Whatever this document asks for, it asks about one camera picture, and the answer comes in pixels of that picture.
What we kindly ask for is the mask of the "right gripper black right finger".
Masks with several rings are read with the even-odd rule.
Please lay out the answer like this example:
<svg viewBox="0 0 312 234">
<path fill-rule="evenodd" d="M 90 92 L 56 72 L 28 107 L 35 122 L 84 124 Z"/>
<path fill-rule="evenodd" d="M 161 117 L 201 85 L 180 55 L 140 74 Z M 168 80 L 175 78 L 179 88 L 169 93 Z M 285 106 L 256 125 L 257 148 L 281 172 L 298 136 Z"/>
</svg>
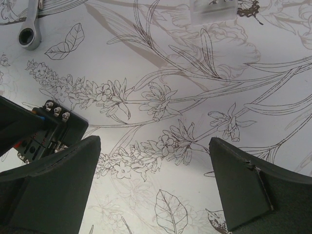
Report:
<svg viewBox="0 0 312 234">
<path fill-rule="evenodd" d="M 310 232 L 312 179 L 213 137 L 213 171 L 230 232 Z"/>
</svg>

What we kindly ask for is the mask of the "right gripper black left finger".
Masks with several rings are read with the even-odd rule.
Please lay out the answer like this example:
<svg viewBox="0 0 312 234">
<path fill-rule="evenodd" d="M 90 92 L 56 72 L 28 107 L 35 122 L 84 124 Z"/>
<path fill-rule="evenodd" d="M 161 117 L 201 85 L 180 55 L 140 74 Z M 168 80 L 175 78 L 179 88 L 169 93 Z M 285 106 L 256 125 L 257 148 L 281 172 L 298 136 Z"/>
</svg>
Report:
<svg viewBox="0 0 312 234">
<path fill-rule="evenodd" d="M 0 174 L 2 234 L 77 234 L 101 150 L 98 136 Z"/>
</svg>

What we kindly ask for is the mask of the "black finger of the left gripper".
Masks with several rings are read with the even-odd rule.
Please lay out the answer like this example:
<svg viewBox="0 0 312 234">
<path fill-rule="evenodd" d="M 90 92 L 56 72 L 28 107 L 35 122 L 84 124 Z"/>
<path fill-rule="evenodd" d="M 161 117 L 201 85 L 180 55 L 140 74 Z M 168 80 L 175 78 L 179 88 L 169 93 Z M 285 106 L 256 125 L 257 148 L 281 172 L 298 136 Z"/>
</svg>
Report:
<svg viewBox="0 0 312 234">
<path fill-rule="evenodd" d="M 13 103 L 0 97 L 0 154 L 4 155 L 25 137 L 40 130 L 44 120 Z"/>
</svg>

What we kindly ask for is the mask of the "black fuse box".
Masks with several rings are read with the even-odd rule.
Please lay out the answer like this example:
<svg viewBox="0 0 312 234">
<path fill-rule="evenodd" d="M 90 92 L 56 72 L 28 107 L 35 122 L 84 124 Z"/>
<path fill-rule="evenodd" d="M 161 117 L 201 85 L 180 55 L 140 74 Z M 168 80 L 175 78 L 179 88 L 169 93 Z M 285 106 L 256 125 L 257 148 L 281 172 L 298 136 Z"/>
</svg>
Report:
<svg viewBox="0 0 312 234">
<path fill-rule="evenodd" d="M 87 120 L 53 100 L 33 112 L 43 119 L 42 128 L 14 146 L 17 157 L 26 164 L 79 142 L 88 128 Z"/>
</svg>

